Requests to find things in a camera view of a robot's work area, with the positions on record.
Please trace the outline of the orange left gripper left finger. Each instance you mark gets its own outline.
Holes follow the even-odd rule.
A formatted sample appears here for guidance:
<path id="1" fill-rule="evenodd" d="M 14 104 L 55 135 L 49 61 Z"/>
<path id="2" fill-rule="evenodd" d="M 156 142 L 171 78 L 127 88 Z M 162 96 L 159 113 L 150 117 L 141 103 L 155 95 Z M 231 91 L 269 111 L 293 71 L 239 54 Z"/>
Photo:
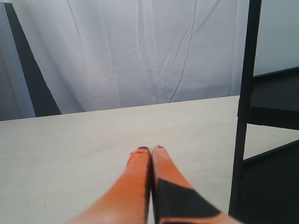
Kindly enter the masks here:
<path id="1" fill-rule="evenodd" d="M 146 224 L 150 198 L 151 153 L 139 147 L 112 187 L 68 224 Z"/>

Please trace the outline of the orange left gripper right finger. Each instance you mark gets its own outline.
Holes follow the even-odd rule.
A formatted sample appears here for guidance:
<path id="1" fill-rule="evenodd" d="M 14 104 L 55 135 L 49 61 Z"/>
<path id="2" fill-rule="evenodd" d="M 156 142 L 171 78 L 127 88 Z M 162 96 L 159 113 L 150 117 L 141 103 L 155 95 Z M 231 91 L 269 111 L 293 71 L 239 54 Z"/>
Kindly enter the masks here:
<path id="1" fill-rule="evenodd" d="M 166 149 L 152 149 L 152 199 L 156 224 L 237 224 L 205 200 L 180 173 Z"/>

